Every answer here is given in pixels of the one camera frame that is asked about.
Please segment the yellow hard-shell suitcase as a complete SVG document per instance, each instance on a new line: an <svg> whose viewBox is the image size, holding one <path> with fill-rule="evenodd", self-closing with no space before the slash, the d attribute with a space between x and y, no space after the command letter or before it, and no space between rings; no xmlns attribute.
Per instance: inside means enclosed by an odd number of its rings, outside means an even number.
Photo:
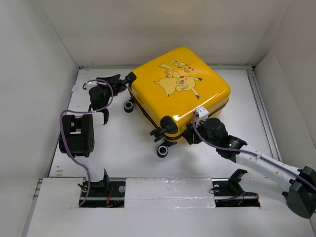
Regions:
<svg viewBox="0 0 316 237"><path fill-rule="evenodd" d="M137 105L154 126L150 135L155 142L163 141L157 148L160 158L184 138L197 107L204 106L209 118L225 107L231 92L229 84L186 47L137 67L123 83L130 94L124 110L130 113Z"/></svg>

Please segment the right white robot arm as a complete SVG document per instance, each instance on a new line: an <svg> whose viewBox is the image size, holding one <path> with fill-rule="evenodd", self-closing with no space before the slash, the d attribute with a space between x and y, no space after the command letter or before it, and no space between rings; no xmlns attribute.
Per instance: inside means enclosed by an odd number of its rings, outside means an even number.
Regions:
<svg viewBox="0 0 316 237"><path fill-rule="evenodd" d="M316 172L311 167L300 169L262 154L246 141L229 135L218 118L208 118L202 123L192 120L187 125L185 139L189 144L204 142L222 158L248 167L278 184L287 207L298 216L310 219L315 214Z"/></svg>

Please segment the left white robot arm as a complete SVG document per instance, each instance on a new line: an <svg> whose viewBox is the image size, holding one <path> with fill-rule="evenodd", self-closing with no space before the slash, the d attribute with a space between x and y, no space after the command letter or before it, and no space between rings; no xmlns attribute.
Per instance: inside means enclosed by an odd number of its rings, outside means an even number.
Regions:
<svg viewBox="0 0 316 237"><path fill-rule="evenodd" d="M103 115L103 124L109 120L108 107L114 96L126 90L126 86L120 79L120 74L96 78L84 82L83 90L88 91L90 104L87 111L75 112L63 110L60 114L60 137L59 149L67 154L77 165L86 171L87 180L81 188L87 190L89 187L100 196L110 191L110 183L106 172L101 175L93 167L89 155L95 146L93 114Z"/></svg>

